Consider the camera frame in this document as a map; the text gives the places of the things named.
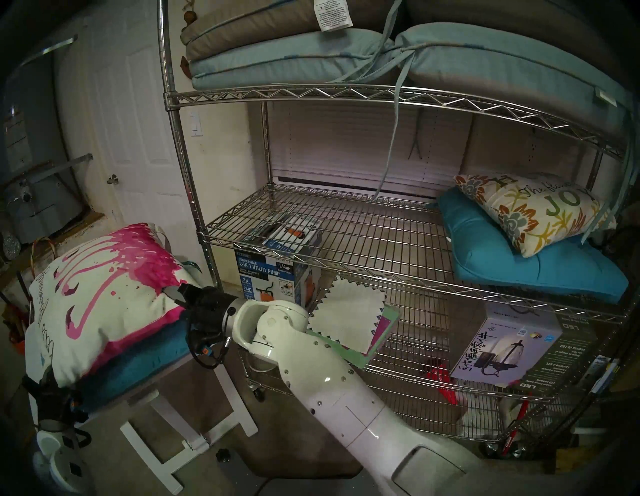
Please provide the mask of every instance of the white chair leg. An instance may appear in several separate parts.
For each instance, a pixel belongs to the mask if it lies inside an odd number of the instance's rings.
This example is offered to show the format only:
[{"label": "white chair leg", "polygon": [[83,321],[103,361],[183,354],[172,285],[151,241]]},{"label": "white chair leg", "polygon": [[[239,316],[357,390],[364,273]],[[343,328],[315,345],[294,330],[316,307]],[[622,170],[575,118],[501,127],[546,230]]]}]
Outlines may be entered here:
[{"label": "white chair leg", "polygon": [[233,411],[234,411],[231,415],[234,416],[236,423],[231,428],[235,427],[240,423],[240,425],[242,425],[242,429],[244,430],[245,435],[247,437],[253,436],[254,434],[256,434],[256,432],[258,432],[258,426],[255,425],[255,422],[253,421],[251,414],[249,413],[249,410],[246,409],[246,405],[244,404],[244,401],[242,401],[242,398],[240,398],[240,395],[238,394],[236,386],[234,386],[233,382],[231,381],[231,377],[229,377],[227,369],[225,368],[224,365],[219,365],[215,368],[214,372],[216,373],[216,377],[218,378],[218,381],[222,386],[222,391],[225,392],[225,396],[227,397],[227,400],[231,404],[231,408],[233,408]]},{"label": "white chair leg", "polygon": [[[169,471],[167,467],[165,467],[165,463],[160,463],[160,460],[156,458],[156,456],[151,453],[151,450],[142,440],[142,438],[135,432],[134,428],[128,422],[125,422],[120,430],[127,438],[127,441],[131,443],[133,449],[136,450],[136,453],[142,458],[149,469],[154,473],[154,475],[164,484],[171,494],[178,494],[182,491],[182,485],[176,480],[175,477],[172,476],[172,471]],[[194,452],[194,458],[198,456],[196,451]]]},{"label": "white chair leg", "polygon": [[231,404],[231,408],[233,408],[233,412],[204,436],[198,434],[157,390],[151,391],[151,393],[136,403],[149,403],[153,409],[184,438],[182,442],[184,449],[165,463],[160,463],[160,460],[151,453],[151,450],[131,424],[126,422],[120,427],[120,430],[129,443],[131,443],[133,449],[136,450],[136,453],[138,453],[149,469],[172,494],[178,494],[183,489],[182,485],[180,485],[172,474],[196,458],[199,454],[208,450],[210,445],[218,441],[236,425],[242,425],[247,437],[253,436],[258,432],[258,427],[246,409],[224,365],[219,365],[215,369],[215,373],[222,386],[222,391],[224,391],[225,396]]},{"label": "white chair leg", "polygon": [[171,427],[180,433],[195,451],[204,453],[209,449],[207,440],[182,418],[182,415],[171,406],[164,396],[158,394],[149,404]]}]

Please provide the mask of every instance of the floral pillow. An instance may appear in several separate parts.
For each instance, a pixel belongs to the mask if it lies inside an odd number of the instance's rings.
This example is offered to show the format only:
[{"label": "floral pillow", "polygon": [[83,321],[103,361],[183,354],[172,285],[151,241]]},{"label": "floral pillow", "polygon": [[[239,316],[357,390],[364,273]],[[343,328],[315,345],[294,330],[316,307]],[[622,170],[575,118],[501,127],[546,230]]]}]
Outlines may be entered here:
[{"label": "floral pillow", "polygon": [[[457,175],[462,193],[495,220],[511,244],[531,257],[548,244],[582,234],[603,207],[601,199],[554,174]],[[609,209],[597,227],[615,228]]]}]

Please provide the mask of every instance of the cushion tag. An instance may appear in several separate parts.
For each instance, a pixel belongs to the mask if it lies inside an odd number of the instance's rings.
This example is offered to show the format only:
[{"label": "cushion tag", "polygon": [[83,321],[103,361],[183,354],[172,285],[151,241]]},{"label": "cushion tag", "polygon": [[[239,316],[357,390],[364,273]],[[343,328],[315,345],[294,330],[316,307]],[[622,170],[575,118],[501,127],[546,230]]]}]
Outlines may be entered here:
[{"label": "cushion tag", "polygon": [[321,31],[336,31],[353,26],[346,0],[314,0]]},{"label": "cushion tag", "polygon": [[604,100],[606,103],[611,104],[614,107],[618,106],[618,102],[616,102],[616,99],[608,93],[605,93],[601,88],[596,88],[596,96],[600,100]]}]

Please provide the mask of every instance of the white robotic arm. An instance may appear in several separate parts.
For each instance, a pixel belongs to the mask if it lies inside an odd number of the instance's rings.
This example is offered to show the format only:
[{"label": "white robotic arm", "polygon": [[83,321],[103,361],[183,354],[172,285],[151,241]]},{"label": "white robotic arm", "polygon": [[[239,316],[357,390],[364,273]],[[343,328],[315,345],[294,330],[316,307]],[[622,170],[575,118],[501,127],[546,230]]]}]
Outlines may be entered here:
[{"label": "white robotic arm", "polygon": [[232,305],[237,309],[233,340],[279,367],[291,392],[385,496],[435,494],[481,467],[456,442],[405,424],[330,346],[306,333],[303,308],[286,301],[235,300]]}]

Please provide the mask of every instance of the blue cushion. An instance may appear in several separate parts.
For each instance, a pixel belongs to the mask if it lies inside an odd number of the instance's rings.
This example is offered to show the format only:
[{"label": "blue cushion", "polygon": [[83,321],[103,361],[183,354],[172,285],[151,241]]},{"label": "blue cushion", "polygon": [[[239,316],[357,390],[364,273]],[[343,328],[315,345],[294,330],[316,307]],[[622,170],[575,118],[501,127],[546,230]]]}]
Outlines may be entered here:
[{"label": "blue cushion", "polygon": [[622,271],[588,243],[580,244],[579,236],[524,258],[489,215],[458,188],[444,193],[438,205],[451,238],[453,270],[463,281],[587,294],[608,303],[617,303],[627,289]]},{"label": "blue cushion", "polygon": [[[549,44],[482,26],[433,22],[400,33],[397,51],[415,51],[408,77],[420,86],[516,102],[627,140],[632,94]],[[596,88],[617,106],[596,97]]]},{"label": "blue cushion", "polygon": [[[191,82],[196,90],[212,90],[261,84],[326,83],[353,73],[346,79],[350,81],[361,76],[358,68],[373,59],[376,59],[374,68],[391,60],[390,52],[376,58],[381,40],[382,35],[375,31],[350,28],[254,43],[191,62]],[[393,42],[387,40],[383,49],[391,48]]]},{"label": "blue cushion", "polygon": [[112,358],[94,374],[83,377],[76,387],[83,395],[87,413],[106,406],[118,396],[142,384],[152,375],[189,354],[188,324],[184,316]]}]

